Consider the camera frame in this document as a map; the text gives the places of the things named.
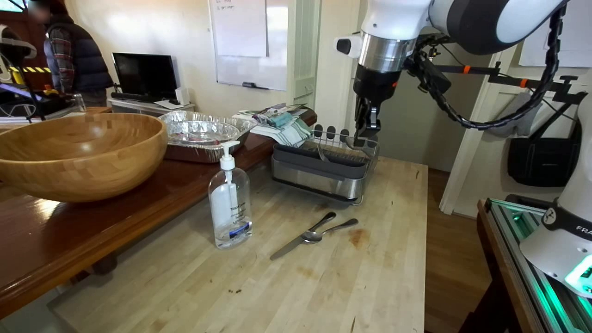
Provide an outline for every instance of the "spoon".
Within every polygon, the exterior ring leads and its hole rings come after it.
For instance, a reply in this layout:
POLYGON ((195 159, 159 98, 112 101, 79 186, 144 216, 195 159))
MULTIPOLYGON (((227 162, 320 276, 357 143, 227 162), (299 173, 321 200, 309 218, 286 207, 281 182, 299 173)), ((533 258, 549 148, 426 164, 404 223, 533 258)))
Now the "spoon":
POLYGON ((315 232, 315 231, 306 231, 305 233, 302 234, 302 239, 304 240, 305 243, 307 244, 314 244, 314 243, 318 243, 320 241, 323 240, 323 235, 335 230, 339 230, 339 229, 344 229, 344 228, 349 228, 351 226, 355 226, 357 225, 359 222, 357 219, 351 219, 345 223, 342 223, 338 226, 334 226, 330 229, 325 230, 324 232, 315 232))

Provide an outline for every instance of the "paper on whiteboard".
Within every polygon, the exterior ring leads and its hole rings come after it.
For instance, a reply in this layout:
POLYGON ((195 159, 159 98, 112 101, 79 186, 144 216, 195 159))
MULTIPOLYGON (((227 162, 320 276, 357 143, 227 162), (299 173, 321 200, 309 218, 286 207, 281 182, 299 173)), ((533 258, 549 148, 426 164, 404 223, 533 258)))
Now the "paper on whiteboard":
MULTIPOLYGON (((560 67, 592 67, 592 5, 589 0, 571 0, 563 18, 560 67)), ((521 66, 544 66, 549 35, 549 20, 525 41, 520 55, 521 66)))
POLYGON ((266 57, 265 0, 210 0, 219 56, 266 57))

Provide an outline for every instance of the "computer monitor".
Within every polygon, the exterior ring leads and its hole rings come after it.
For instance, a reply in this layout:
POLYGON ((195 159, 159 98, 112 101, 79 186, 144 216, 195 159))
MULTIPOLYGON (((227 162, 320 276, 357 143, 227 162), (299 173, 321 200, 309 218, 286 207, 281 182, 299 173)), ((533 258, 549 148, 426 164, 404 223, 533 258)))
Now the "computer monitor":
POLYGON ((124 94, 174 99, 177 83, 171 56, 113 53, 124 94))

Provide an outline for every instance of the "stainless steel dish rack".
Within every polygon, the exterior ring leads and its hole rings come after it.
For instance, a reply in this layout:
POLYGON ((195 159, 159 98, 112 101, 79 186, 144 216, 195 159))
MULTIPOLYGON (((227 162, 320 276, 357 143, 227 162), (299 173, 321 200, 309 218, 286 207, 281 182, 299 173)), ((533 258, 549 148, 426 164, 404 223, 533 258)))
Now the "stainless steel dish rack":
POLYGON ((276 181, 321 194, 347 204, 361 204, 378 161, 375 139, 355 139, 347 130, 323 131, 317 125, 312 137, 294 145, 274 146, 276 181))

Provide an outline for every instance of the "butter knife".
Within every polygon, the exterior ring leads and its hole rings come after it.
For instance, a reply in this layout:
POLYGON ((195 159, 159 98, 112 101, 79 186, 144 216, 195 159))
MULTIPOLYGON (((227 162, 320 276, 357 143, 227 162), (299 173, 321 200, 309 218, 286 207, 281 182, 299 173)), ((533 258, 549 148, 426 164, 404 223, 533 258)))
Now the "butter knife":
MULTIPOLYGON (((326 214, 325 217, 321 221, 319 221, 317 224, 315 224, 308 231, 316 231, 318 228, 322 227, 325 223, 333 220, 336 216, 337 216, 337 214, 335 212, 330 212, 330 213, 326 214)), ((288 252, 295 249, 296 246, 299 246, 300 244, 304 243, 304 238, 302 238, 303 234, 298 235, 298 237, 294 238, 290 243, 287 243, 286 245, 284 245, 284 247, 279 249, 278 252, 272 254, 271 257, 269 257, 269 259, 276 260, 277 258, 283 257, 285 254, 287 254, 288 252)))

